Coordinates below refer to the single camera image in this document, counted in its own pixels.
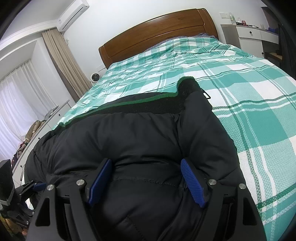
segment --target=bottle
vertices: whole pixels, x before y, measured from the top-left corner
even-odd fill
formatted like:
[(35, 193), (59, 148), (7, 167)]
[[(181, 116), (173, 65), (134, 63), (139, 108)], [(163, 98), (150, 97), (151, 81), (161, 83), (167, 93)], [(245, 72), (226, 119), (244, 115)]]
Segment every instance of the bottle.
[(229, 18), (230, 18), (232, 25), (236, 25), (235, 18), (232, 13), (229, 13)]

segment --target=pillow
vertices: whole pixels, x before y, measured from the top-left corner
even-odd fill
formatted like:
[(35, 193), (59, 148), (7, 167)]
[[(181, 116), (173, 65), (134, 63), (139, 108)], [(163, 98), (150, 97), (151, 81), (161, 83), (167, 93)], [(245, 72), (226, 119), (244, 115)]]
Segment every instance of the pillow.
[[(167, 42), (167, 41), (170, 41), (170, 40), (173, 40), (173, 39), (177, 39), (177, 38), (188, 38), (189, 36), (178, 36), (178, 37), (174, 37), (174, 38), (171, 38), (171, 39), (166, 39), (166, 40), (163, 40), (163, 41), (161, 41), (160, 43), (158, 43), (158, 44), (156, 44), (156, 45), (154, 45), (154, 46), (152, 46), (152, 47), (150, 47), (150, 48), (148, 48), (148, 49), (146, 49), (144, 52), (146, 52), (146, 51), (148, 51), (148, 50), (151, 50), (151, 49), (153, 49), (153, 48), (156, 48), (156, 47), (158, 47), (159, 45), (161, 45), (161, 44), (163, 44), (163, 43), (165, 43), (165, 42)], [(201, 33), (201, 34), (198, 34), (198, 35), (195, 35), (195, 36), (190, 36), (190, 37), (194, 37), (194, 38), (213, 38), (213, 39), (215, 39), (215, 36), (214, 35), (208, 35), (208, 34), (206, 34), (206, 33)]]

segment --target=wooden headboard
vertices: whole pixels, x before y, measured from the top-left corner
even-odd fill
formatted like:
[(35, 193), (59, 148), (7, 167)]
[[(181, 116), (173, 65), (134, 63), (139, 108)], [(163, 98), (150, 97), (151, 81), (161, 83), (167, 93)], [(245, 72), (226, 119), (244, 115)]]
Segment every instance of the wooden headboard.
[(101, 46), (99, 52), (106, 68), (109, 68), (112, 63), (142, 53), (166, 39), (200, 33), (218, 38), (214, 22), (206, 9), (172, 12), (124, 31)]

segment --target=desk drawer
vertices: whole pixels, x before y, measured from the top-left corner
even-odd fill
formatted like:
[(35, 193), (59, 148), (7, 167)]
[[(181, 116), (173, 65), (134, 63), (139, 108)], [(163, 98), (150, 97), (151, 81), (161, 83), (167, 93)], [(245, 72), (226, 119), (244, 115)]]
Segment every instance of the desk drawer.
[(70, 110), (70, 106), (68, 104), (65, 104), (58, 112), (54, 113), (54, 115), (50, 117), (50, 120), (47, 123), (49, 127), (52, 129), (68, 110)]
[(236, 27), (240, 38), (261, 40), (260, 30), (254, 28)]
[(279, 44), (279, 36), (273, 33), (261, 31), (261, 38), (264, 41), (272, 42), (275, 44)]

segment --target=white dresser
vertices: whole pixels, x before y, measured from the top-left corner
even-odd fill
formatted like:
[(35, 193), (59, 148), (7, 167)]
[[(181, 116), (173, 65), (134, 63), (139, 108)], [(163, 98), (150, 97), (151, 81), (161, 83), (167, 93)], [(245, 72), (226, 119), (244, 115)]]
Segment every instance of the white dresser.
[(22, 176), (24, 171), (24, 166), (26, 164), (27, 158), (34, 148), (36, 143), (52, 128), (55, 124), (66, 114), (66, 112), (71, 108), (69, 105), (69, 100), (61, 105), (56, 111), (51, 115), (51, 117), (43, 124), (43, 126), (36, 132), (34, 137), (30, 140), (24, 151), (22, 152), (20, 158), (17, 160), (15, 167), (12, 170), (12, 178), (15, 184), (15, 188), (19, 187), (22, 182)]
[(254, 56), (264, 58), (265, 52), (278, 49), (279, 36), (259, 28), (221, 24), (227, 44), (234, 45)]

